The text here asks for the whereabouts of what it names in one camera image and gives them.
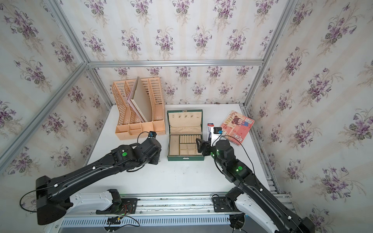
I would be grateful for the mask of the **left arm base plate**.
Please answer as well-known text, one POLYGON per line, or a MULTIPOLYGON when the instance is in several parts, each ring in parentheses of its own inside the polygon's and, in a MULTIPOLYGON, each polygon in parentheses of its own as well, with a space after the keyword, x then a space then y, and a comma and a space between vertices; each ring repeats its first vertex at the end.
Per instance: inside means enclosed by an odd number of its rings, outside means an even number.
POLYGON ((122 198, 117 189, 109 189, 112 200, 109 206, 104 210, 96 210, 97 215, 114 214, 126 215, 134 214, 137 208, 137 198, 122 198))

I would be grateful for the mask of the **green jewelry box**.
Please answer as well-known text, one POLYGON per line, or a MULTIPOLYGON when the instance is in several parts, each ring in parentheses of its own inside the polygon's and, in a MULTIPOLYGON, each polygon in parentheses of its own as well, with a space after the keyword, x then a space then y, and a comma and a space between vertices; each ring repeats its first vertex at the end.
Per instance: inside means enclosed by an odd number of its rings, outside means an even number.
POLYGON ((203 139, 203 110, 169 110, 168 161, 203 161, 196 140, 203 139))

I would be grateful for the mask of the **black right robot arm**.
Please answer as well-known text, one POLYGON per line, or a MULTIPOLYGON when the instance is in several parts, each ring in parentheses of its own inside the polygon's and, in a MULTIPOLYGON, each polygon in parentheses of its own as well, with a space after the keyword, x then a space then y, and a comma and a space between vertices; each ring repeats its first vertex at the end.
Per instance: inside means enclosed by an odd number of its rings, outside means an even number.
POLYGON ((210 155, 225 178, 234 184, 226 195, 230 208, 236 207, 268 233, 314 233, 316 226, 301 218, 278 200, 256 177, 254 171, 236 158, 228 140, 211 142, 197 139, 197 150, 210 155))

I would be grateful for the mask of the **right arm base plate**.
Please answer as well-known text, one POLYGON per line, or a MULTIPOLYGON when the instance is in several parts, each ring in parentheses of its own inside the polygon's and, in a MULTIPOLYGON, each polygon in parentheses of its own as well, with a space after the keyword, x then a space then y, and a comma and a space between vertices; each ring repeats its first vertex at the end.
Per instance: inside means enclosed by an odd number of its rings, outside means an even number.
POLYGON ((211 201, 215 213, 235 212, 235 209, 227 203, 225 196, 220 197, 218 194, 213 194, 211 201))

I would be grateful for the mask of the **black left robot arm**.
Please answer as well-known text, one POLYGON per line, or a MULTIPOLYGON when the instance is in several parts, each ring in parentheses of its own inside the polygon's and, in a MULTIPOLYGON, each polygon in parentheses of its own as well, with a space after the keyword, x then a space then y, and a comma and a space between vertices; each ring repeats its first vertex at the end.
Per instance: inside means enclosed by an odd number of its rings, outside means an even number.
POLYGON ((120 145, 97 161, 59 177, 36 180, 37 223, 48 225, 61 219, 77 205, 71 196, 85 187, 120 172, 130 172, 146 164, 157 165, 162 146, 154 137, 141 144, 120 145))

